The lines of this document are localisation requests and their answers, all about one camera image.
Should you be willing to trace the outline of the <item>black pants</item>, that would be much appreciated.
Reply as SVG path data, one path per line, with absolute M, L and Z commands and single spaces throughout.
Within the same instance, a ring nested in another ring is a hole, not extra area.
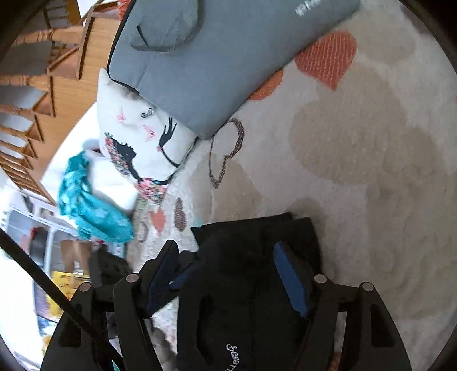
M 309 318 L 296 311 L 273 258 L 284 243 L 313 275 L 321 250 L 310 218 L 290 213 L 192 228 L 197 267 L 179 290 L 179 370 L 292 370 Z

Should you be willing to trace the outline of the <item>teal star fabric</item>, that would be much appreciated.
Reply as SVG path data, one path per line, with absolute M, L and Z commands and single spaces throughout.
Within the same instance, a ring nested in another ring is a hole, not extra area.
M 133 224 L 120 209 L 92 193 L 88 180 L 89 159 L 84 151 L 68 160 L 58 191 L 62 216 L 72 219 L 83 239 L 95 237 L 109 243 L 127 243 L 134 238 Z

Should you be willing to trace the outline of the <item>heart pattern quilt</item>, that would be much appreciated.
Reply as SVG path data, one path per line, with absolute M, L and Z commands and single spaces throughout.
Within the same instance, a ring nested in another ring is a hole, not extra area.
M 162 206 L 136 206 L 127 258 L 284 212 L 311 218 L 333 281 L 375 285 L 426 370 L 456 326 L 456 73 L 401 2 L 363 1 L 198 143 Z

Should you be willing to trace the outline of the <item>grey laptop bag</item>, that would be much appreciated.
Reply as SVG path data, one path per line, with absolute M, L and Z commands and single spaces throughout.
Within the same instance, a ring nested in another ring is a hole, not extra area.
M 131 1 L 108 73 L 208 139 L 358 8 L 358 1 Z

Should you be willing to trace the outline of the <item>white printed lady pillow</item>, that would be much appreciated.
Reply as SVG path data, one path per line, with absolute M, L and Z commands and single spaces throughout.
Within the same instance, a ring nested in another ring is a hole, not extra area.
M 141 197 L 160 205 L 197 135 L 125 86 L 98 74 L 99 146 Z

